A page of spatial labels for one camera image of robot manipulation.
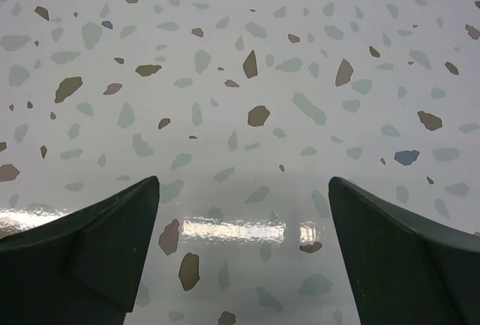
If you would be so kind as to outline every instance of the black plastic part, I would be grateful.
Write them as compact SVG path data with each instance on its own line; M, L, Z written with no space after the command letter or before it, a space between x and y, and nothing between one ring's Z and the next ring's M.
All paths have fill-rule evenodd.
M331 213L362 325L480 324L480 238L340 178Z
M0 239L0 323L122 325L158 210L156 177Z

